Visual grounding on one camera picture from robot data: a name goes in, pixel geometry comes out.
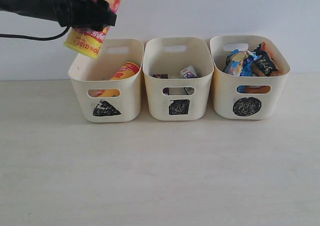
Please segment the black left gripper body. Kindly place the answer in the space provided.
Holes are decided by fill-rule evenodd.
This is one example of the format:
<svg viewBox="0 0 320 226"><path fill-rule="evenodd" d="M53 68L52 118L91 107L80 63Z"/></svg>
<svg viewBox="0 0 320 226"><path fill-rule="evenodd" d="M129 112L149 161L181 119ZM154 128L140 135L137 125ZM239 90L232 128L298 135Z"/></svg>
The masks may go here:
<svg viewBox="0 0 320 226"><path fill-rule="evenodd" d="M53 7L60 26L73 28L95 27L99 24L99 7L93 0L41 0Z"/></svg>

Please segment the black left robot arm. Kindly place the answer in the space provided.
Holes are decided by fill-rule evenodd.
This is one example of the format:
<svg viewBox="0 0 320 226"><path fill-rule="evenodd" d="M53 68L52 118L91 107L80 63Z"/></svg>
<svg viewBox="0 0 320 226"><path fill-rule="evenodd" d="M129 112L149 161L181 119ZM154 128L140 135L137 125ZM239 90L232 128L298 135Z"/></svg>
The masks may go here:
<svg viewBox="0 0 320 226"><path fill-rule="evenodd" d="M0 0L2 11L57 22L61 27L102 31L117 15L104 0Z"/></svg>

